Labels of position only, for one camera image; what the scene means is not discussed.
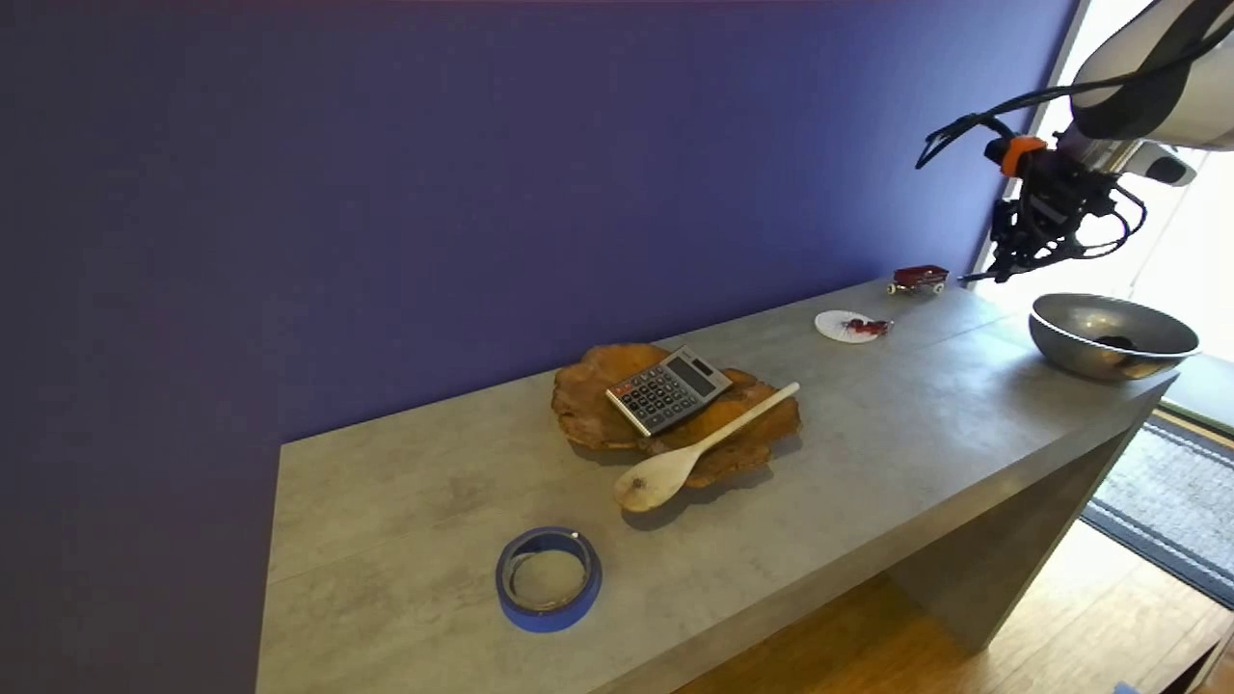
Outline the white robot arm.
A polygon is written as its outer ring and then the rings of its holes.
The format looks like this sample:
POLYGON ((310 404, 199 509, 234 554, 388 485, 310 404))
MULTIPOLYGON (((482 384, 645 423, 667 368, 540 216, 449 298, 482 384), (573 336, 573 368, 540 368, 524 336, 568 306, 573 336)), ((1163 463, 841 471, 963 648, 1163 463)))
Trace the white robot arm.
POLYGON ((1184 184, 1177 145, 1234 145, 1234 0, 1150 0, 1068 86, 1073 125, 1051 138, 1000 129, 987 160, 1019 183, 990 211, 987 276, 1121 250, 1150 220, 1121 174, 1184 184))

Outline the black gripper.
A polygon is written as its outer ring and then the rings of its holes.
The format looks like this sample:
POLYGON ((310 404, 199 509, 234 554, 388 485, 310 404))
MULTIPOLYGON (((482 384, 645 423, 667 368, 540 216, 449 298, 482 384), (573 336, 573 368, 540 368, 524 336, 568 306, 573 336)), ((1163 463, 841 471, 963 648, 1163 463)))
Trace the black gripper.
POLYGON ((990 138, 987 160, 1019 184, 1019 193, 990 211, 996 258, 987 273, 996 283, 1066 258, 1090 258, 1090 248, 1081 243, 1081 225, 1114 207, 1112 174, 1086 171, 1076 145, 1049 152, 1037 136, 990 138))

